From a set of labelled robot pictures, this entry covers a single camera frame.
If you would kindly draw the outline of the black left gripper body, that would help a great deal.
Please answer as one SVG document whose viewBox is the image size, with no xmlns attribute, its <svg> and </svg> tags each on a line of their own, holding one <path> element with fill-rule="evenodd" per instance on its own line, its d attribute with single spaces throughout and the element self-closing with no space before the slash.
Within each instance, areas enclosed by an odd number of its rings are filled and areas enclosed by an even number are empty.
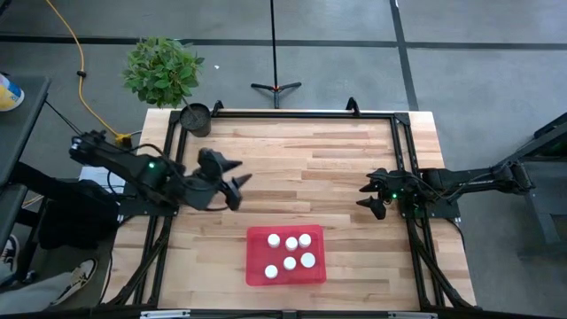
<svg viewBox="0 0 567 319">
<path fill-rule="evenodd" d="M 223 180 L 223 172 L 220 167 L 220 159 L 225 158 L 220 152 L 210 148 L 202 148 L 198 154 L 198 164 L 200 165 L 200 174 L 213 186 L 215 193 L 220 192 L 225 196 L 225 203 L 232 211 L 238 210 L 241 205 L 243 196 L 240 188 L 229 181 Z"/>
</svg>

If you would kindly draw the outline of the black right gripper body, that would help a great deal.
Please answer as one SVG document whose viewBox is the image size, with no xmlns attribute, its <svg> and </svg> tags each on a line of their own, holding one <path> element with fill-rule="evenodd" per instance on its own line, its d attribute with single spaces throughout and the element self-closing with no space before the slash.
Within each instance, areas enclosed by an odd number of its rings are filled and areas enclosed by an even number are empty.
<svg viewBox="0 0 567 319">
<path fill-rule="evenodd" d="M 405 170 L 387 171 L 379 168 L 373 173 L 367 174 L 369 181 L 379 181 L 377 197 L 384 202 L 390 203 L 394 199 L 417 198 L 416 176 Z"/>
</svg>

